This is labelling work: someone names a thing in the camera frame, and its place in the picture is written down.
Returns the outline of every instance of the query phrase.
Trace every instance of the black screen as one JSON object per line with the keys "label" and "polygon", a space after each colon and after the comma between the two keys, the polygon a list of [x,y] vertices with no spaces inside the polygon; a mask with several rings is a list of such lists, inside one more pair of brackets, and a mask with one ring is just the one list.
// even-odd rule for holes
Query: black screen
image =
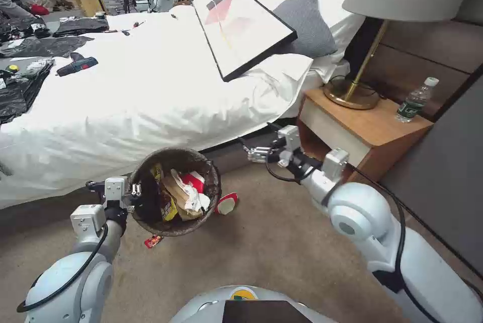
{"label": "black screen", "polygon": [[285,300],[227,300],[222,323],[310,323]]}

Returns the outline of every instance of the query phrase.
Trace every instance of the person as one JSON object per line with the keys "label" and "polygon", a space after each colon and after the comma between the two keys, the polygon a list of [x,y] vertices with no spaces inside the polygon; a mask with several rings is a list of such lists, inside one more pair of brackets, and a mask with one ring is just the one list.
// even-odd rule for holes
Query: person
{"label": "person", "polygon": [[0,0],[0,11],[10,18],[27,18],[32,16],[30,12],[24,10],[12,0]]}

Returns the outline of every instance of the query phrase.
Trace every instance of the trash basket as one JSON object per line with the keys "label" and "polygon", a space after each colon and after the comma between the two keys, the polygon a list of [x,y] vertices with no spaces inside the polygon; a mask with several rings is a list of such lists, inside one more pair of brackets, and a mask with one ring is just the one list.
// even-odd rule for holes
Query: trash basket
{"label": "trash basket", "polygon": [[[150,171],[156,163],[161,164],[165,176],[171,169],[175,169],[180,174],[196,171],[205,179],[203,193],[210,198],[210,205],[202,216],[188,221],[182,221],[179,216],[171,221],[163,221],[157,197],[157,184],[153,185]],[[180,236],[196,230],[210,217],[221,197],[218,169],[212,161],[189,148],[169,147],[153,152],[134,170],[129,183],[141,184],[141,197],[132,216],[142,228],[160,236]]]}

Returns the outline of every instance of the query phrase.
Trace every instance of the cordless drill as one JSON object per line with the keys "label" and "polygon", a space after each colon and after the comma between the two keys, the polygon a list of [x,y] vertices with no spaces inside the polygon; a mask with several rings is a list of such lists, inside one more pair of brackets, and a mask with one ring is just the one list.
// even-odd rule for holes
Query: cordless drill
{"label": "cordless drill", "polygon": [[70,53],[70,57],[72,58],[73,62],[60,68],[57,71],[58,76],[66,76],[98,64],[97,60],[92,56],[84,58],[79,53],[74,52]]}

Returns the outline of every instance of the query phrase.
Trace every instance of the water bottle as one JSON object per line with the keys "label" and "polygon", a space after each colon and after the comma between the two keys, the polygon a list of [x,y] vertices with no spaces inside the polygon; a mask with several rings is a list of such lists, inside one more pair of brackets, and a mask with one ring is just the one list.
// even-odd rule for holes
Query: water bottle
{"label": "water bottle", "polygon": [[429,77],[424,84],[412,91],[406,100],[399,106],[396,119],[402,123],[411,122],[411,120],[424,107],[426,102],[431,98],[434,86],[439,82],[436,78]]}

